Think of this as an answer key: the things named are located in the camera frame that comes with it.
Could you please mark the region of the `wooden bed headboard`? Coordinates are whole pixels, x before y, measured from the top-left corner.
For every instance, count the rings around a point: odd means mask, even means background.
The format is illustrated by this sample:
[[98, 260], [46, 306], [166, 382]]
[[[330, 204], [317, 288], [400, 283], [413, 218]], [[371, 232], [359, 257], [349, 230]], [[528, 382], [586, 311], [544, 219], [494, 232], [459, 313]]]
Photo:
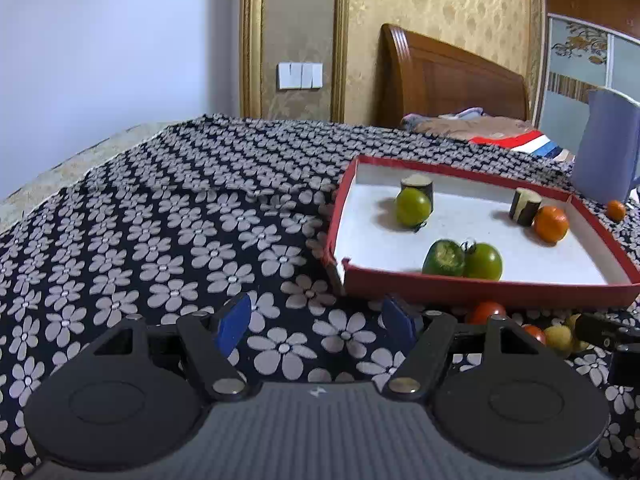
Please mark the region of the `wooden bed headboard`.
[[478, 106], [492, 116], [530, 117], [522, 75], [479, 55], [397, 25], [381, 27], [377, 126], [409, 114], [436, 117]]

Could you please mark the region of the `small orange kumquat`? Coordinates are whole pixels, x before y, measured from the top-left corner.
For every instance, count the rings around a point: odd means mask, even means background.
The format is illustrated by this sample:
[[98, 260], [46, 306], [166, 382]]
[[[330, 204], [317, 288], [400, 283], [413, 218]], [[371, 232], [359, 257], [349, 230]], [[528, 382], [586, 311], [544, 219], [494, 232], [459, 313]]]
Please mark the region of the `small orange kumquat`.
[[610, 200], [605, 208], [606, 216], [616, 222], [622, 222], [626, 217], [626, 206], [619, 200]]

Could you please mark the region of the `blue plastic pitcher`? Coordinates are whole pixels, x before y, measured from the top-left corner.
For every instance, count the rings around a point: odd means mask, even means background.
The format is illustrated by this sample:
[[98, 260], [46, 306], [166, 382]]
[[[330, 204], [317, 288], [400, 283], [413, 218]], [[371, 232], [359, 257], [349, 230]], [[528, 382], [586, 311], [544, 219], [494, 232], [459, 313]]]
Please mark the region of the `blue plastic pitcher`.
[[639, 186], [639, 102], [623, 92], [597, 88], [589, 91], [588, 104], [570, 182], [595, 202], [625, 203]]

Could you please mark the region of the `tan longan fruit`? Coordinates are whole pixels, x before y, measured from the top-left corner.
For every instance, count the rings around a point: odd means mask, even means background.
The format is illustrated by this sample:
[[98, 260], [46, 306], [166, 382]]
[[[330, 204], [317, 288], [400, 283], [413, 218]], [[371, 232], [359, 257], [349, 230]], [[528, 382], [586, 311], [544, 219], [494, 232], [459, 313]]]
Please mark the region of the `tan longan fruit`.
[[544, 330], [546, 346], [553, 350], [558, 356], [566, 358], [574, 348], [574, 336], [570, 328], [566, 325], [551, 325]]
[[584, 337], [590, 336], [590, 323], [588, 318], [582, 320], [582, 314], [573, 314], [566, 319], [565, 325], [572, 335], [572, 352], [580, 353], [587, 350], [589, 342]]

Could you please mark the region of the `large green tomato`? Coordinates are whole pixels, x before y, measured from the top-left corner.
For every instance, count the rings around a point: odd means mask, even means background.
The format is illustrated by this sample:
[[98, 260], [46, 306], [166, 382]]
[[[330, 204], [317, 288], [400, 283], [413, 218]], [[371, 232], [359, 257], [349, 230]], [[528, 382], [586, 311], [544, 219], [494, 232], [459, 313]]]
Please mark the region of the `large green tomato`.
[[398, 222], [406, 228], [417, 228], [428, 219], [432, 205], [428, 197], [417, 188], [403, 188], [395, 200]]

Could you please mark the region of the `glass sliding wardrobe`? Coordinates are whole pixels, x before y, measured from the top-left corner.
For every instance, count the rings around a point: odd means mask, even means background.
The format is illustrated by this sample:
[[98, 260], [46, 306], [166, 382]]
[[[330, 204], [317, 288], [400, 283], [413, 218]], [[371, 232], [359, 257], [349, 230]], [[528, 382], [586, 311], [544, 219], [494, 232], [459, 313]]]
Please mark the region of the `glass sliding wardrobe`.
[[588, 116], [597, 86], [638, 96], [639, 0], [542, 0], [542, 65], [536, 122], [557, 136]]

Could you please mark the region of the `red white shallow box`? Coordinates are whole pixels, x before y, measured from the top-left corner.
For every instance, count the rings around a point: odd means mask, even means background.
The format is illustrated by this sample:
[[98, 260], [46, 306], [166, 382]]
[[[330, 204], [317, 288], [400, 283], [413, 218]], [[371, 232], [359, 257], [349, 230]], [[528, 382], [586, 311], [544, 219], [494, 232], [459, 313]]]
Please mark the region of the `red white shallow box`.
[[[435, 210], [413, 232], [397, 222], [395, 198], [401, 180], [415, 174], [432, 180]], [[509, 218], [516, 189], [526, 185], [444, 165], [359, 155], [337, 190], [322, 261], [339, 292], [370, 299], [397, 294], [416, 304], [495, 301], [529, 310], [630, 306], [639, 295], [639, 270], [580, 198], [532, 187], [544, 203], [568, 215], [567, 236], [554, 246]], [[494, 246], [503, 261], [500, 280], [423, 274], [428, 248], [442, 238]]]

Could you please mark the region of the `green pepper piece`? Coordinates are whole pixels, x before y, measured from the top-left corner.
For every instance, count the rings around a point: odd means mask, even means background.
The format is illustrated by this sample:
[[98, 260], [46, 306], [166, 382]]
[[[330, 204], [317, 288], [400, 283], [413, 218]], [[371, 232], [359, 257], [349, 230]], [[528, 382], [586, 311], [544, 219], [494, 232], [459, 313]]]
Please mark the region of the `green pepper piece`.
[[436, 240], [428, 250], [422, 273], [427, 275], [453, 276], [464, 273], [465, 254], [454, 240]]

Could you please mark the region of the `red cherry tomato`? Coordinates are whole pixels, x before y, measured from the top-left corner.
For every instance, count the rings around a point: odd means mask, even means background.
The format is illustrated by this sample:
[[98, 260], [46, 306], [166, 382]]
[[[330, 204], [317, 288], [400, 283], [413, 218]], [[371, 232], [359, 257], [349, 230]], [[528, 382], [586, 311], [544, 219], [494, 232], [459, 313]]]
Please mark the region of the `red cherry tomato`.
[[485, 325], [494, 315], [504, 318], [506, 316], [506, 309], [501, 304], [498, 304], [498, 302], [483, 301], [469, 310], [465, 317], [465, 323], [472, 325]]
[[522, 329], [526, 331], [530, 336], [534, 337], [541, 344], [546, 344], [546, 334], [539, 327], [532, 324], [524, 324]]

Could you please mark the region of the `small green tomato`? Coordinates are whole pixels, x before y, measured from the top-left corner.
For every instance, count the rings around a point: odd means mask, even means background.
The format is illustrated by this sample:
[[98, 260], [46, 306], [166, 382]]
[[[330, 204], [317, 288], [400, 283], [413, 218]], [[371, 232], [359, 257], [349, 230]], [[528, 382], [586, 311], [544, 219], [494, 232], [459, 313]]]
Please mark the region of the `small green tomato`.
[[466, 278], [474, 280], [499, 281], [502, 275], [503, 263], [498, 250], [487, 243], [465, 242], [462, 244], [464, 252], [464, 271]]

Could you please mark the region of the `dark eggplant chunk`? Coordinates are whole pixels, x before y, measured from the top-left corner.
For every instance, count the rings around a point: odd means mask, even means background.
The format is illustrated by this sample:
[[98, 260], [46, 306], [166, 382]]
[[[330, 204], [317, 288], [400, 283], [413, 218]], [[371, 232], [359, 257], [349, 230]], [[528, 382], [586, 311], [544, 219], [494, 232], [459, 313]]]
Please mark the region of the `dark eggplant chunk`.
[[414, 188], [420, 191], [428, 198], [431, 206], [434, 206], [433, 180], [427, 174], [410, 174], [400, 180], [400, 187], [402, 190]]
[[509, 218], [519, 226], [532, 226], [541, 202], [541, 196], [530, 188], [516, 188]]

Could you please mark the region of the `white wall switch panel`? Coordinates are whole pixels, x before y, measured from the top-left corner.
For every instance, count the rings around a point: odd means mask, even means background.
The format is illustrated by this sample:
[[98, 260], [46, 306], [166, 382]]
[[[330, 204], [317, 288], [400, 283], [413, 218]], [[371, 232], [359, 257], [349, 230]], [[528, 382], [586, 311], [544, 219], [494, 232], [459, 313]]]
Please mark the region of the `white wall switch panel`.
[[277, 66], [278, 90], [317, 90], [322, 87], [322, 63], [281, 62]]

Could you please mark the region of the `black white floral tablecloth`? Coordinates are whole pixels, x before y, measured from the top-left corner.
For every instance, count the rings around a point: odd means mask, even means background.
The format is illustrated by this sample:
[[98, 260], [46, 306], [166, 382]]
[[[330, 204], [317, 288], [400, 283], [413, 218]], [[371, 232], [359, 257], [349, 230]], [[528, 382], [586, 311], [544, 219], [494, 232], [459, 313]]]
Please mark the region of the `black white floral tablecloth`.
[[231, 359], [250, 378], [371, 379], [404, 358], [375, 301], [338, 298], [320, 256], [357, 154], [567, 188], [568, 165], [495, 145], [318, 122], [202, 117], [62, 188], [1, 237], [1, 474], [38, 465], [29, 396], [125, 316], [166, 325], [252, 300]]

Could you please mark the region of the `orange mandarin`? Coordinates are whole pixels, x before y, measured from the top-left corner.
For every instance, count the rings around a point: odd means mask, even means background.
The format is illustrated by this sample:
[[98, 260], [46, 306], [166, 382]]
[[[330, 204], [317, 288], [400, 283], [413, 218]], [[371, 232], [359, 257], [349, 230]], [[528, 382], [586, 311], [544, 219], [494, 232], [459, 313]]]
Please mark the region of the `orange mandarin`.
[[555, 206], [542, 206], [538, 209], [533, 222], [534, 233], [545, 243], [558, 244], [570, 229], [570, 220], [566, 212]]

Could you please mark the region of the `gold wall moulding frame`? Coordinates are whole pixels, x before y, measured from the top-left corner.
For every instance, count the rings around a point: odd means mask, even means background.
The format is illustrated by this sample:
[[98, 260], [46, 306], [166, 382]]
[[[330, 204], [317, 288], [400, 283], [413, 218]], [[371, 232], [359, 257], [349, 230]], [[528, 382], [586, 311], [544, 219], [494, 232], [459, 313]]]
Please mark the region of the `gold wall moulding frame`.
[[[240, 114], [342, 122], [347, 36], [348, 0], [240, 0]], [[278, 90], [281, 62], [322, 63], [323, 87]]]

